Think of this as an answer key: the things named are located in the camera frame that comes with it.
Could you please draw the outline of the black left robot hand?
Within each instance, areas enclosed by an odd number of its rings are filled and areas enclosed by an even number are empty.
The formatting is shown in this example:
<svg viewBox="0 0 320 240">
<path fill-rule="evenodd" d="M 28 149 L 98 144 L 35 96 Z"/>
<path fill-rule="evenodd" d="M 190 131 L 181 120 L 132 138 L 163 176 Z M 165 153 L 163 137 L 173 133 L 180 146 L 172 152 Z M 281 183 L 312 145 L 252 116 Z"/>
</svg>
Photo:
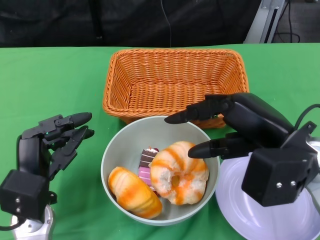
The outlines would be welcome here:
<svg viewBox="0 0 320 240">
<path fill-rule="evenodd" d="M 90 112 L 59 114 L 25 130 L 17 140 L 17 169 L 53 180 L 77 156 L 82 141 L 95 134 L 85 125 L 91 119 Z"/>
</svg>

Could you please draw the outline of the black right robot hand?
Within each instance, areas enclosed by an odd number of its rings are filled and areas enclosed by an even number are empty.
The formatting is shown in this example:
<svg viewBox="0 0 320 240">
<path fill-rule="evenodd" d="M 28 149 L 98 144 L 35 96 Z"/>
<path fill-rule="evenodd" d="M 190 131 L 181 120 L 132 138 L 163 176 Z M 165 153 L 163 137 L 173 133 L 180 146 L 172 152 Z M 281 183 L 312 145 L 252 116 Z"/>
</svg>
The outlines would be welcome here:
<svg viewBox="0 0 320 240">
<path fill-rule="evenodd" d="M 219 114 L 234 132 L 197 144 L 188 151 L 190 158 L 230 159 L 245 157 L 258 148 L 279 148 L 295 129 L 279 111 L 248 92 L 206 95 L 203 101 L 188 105 L 164 121 L 175 125 L 209 120 Z"/>
</svg>

